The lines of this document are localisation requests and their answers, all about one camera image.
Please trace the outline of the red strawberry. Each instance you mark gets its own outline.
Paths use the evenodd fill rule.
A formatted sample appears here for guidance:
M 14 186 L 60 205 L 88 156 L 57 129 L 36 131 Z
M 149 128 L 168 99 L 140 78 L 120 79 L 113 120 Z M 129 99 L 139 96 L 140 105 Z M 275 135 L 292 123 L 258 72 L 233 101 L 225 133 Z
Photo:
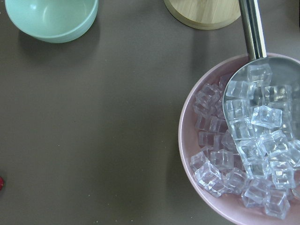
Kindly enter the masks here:
M 0 177 L 0 190 L 4 187 L 4 179 Z

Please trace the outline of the clear ice cubes pile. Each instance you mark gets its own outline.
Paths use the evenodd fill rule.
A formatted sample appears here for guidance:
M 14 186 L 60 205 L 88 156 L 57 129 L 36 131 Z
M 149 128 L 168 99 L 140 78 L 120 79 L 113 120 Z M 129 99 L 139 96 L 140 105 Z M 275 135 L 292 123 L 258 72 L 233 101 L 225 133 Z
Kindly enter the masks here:
M 246 80 L 223 75 L 195 94 L 200 150 L 190 167 L 212 196 L 238 195 L 245 207 L 284 219 L 299 185 L 300 142 L 292 134 L 292 88 L 272 86 L 272 76 L 269 64 L 250 65 Z

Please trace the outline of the metal ice scoop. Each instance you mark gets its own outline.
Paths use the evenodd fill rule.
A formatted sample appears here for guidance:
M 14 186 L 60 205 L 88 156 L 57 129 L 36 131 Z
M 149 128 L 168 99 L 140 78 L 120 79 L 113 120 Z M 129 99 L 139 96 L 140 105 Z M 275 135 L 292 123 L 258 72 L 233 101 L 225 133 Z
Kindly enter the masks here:
M 266 53 L 258 2 L 241 0 L 249 62 L 229 80 L 223 109 L 250 179 L 295 188 L 300 168 L 300 64 Z

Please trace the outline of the wooden cup stand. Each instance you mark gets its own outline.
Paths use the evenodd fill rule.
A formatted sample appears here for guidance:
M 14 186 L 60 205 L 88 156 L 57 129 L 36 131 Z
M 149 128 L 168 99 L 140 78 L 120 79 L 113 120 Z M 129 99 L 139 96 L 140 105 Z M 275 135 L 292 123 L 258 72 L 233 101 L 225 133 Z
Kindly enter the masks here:
M 237 0 L 165 0 L 164 4 L 178 21 L 199 30 L 216 30 L 240 17 Z

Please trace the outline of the pink bowl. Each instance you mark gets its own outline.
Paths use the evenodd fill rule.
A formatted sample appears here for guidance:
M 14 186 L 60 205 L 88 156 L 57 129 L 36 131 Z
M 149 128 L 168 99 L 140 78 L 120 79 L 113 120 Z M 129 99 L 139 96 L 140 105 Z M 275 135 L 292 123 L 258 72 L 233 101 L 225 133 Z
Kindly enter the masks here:
M 241 199 L 236 195 L 224 195 L 220 198 L 213 197 L 196 183 L 194 173 L 189 166 L 191 156 L 200 150 L 198 133 L 195 128 L 196 114 L 193 110 L 195 93 L 203 85 L 217 83 L 221 75 L 235 72 L 246 63 L 248 63 L 246 54 L 226 59 L 203 74 L 191 89 L 183 105 L 179 120 L 178 143 L 181 161 L 187 177 L 198 195 L 216 213 L 232 223 L 236 225 L 298 225 L 300 223 L 300 202 L 298 200 L 291 202 L 290 210 L 284 220 L 270 217 L 264 213 L 264 210 L 244 207 Z

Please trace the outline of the green bowl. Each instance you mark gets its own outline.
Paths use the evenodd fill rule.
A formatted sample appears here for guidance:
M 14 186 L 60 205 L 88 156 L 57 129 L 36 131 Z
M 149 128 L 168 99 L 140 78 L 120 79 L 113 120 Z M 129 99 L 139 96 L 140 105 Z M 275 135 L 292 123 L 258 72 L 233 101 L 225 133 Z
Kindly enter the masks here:
M 11 22 L 25 34 L 48 43 L 73 41 L 94 23 L 98 0 L 6 0 Z

